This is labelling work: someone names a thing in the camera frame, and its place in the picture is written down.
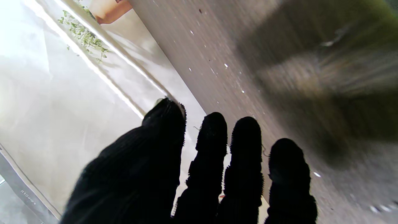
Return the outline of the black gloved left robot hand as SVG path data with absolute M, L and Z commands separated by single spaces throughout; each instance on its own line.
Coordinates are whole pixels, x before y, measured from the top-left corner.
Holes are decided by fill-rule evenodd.
M 232 132 L 224 168 L 227 124 L 221 113 L 204 117 L 187 188 L 177 199 L 186 129 L 182 104 L 163 98 L 141 126 L 110 144 L 81 172 L 61 224 L 256 224 L 264 177 L 261 129 L 244 117 Z

